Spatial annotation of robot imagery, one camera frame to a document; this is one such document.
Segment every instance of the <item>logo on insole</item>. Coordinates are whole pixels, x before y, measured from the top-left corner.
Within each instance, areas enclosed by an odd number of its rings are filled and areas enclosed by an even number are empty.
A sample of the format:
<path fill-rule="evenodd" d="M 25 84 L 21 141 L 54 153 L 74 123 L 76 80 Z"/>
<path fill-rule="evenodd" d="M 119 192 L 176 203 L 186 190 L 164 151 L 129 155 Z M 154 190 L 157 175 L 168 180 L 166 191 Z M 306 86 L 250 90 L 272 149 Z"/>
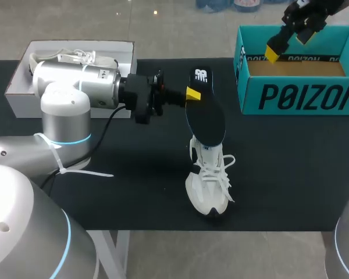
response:
<path fill-rule="evenodd" d="M 203 81 L 204 83 L 206 83 L 207 82 L 207 72 L 206 72 L 206 70 L 196 69 L 195 70 L 195 79 Z"/>

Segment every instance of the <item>shoe box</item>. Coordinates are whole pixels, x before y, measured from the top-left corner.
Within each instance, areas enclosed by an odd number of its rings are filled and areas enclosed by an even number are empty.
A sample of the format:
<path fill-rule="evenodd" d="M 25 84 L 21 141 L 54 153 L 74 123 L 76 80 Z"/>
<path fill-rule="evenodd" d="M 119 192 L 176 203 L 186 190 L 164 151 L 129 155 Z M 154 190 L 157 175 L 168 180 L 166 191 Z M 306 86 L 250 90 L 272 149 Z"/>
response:
<path fill-rule="evenodd" d="M 234 72 L 245 115 L 349 115 L 349 26 L 326 26 L 305 45 L 295 36 L 274 64 L 266 42 L 280 26 L 240 26 Z"/>
<path fill-rule="evenodd" d="M 58 50 L 81 49 L 96 51 L 97 55 L 111 56 L 119 62 L 122 77 L 136 73 L 137 60 L 134 54 L 134 42 L 129 41 L 32 41 L 24 52 L 5 92 L 5 96 L 17 118 L 41 118 L 40 99 L 34 95 L 32 75 L 29 69 L 29 56 L 52 55 Z M 108 118 L 110 109 L 92 108 L 92 118 Z M 129 110 L 121 110 L 115 117 L 129 118 Z"/>

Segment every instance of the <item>table leg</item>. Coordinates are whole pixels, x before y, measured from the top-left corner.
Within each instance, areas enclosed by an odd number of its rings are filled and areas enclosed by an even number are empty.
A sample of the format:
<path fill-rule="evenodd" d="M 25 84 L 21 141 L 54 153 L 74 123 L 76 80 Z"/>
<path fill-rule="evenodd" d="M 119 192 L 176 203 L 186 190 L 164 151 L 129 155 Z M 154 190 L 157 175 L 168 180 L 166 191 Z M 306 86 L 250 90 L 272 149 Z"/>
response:
<path fill-rule="evenodd" d="M 116 247 L 110 231 L 87 231 L 109 279 L 126 279 L 130 231 L 118 231 Z"/>

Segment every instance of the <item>white cable tie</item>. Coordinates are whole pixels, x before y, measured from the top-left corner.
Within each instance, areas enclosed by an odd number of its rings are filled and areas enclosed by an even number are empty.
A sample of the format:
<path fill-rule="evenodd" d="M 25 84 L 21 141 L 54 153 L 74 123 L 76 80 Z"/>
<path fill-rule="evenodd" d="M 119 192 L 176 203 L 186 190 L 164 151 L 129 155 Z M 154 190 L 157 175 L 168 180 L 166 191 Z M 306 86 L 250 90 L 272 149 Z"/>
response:
<path fill-rule="evenodd" d="M 107 174 L 107 173 L 97 173 L 95 171 L 89 171 L 89 170 L 72 170 L 72 169 L 66 169 L 64 168 L 60 157 L 57 153 L 57 150 L 54 148 L 54 143 L 47 138 L 46 135 L 44 135 L 43 133 L 36 133 L 34 135 L 38 135 L 39 137 L 41 137 L 49 146 L 50 150 L 52 151 L 52 154 L 57 162 L 57 165 L 59 167 L 59 173 L 60 174 L 65 174 L 65 173 L 84 173 L 84 174 L 90 174 L 93 176 L 104 176 L 104 177 L 113 177 L 114 175 L 112 174 Z"/>

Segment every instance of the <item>black cable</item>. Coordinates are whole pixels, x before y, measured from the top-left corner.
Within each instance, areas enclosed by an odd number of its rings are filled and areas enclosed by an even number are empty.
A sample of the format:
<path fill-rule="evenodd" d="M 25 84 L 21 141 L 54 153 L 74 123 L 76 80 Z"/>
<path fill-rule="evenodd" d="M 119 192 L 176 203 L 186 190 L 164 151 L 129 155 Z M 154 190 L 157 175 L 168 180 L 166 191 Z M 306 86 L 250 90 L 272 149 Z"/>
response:
<path fill-rule="evenodd" d="M 55 175 L 55 176 L 53 177 L 51 186 L 49 187 L 48 196 L 51 196 L 51 195 L 52 195 L 53 185 L 54 185 L 54 182 L 56 181 L 56 178 L 57 178 L 57 175 Z"/>
<path fill-rule="evenodd" d="M 71 166 L 74 166 L 76 164 L 79 164 L 80 162 L 92 157 L 92 155 L 94 154 L 94 152 L 99 148 L 99 146 L 101 145 L 104 137 L 105 137 L 105 134 L 107 132 L 107 129 L 110 125 L 110 122 L 111 120 L 113 119 L 113 117 L 115 116 L 115 114 L 117 114 L 118 111 L 122 110 L 122 109 L 125 109 L 126 106 L 121 106 L 119 108 L 117 108 L 116 110 L 113 111 L 113 113 L 111 113 L 110 117 L 109 117 L 109 120 L 107 120 L 106 124 L 105 124 L 105 127 L 102 131 L 102 134 L 97 142 L 97 144 L 93 147 L 93 149 L 91 149 L 87 154 L 85 154 L 83 157 L 79 158 L 79 159 L 76 159 L 74 160 L 73 162 L 65 165 L 64 167 L 67 169 L 68 167 L 71 167 Z M 45 180 L 44 182 L 40 185 L 40 189 L 43 189 L 45 187 L 45 185 L 52 179 L 52 177 L 55 177 L 57 174 L 59 173 L 59 169 L 56 169 L 55 171 L 53 171 Z"/>

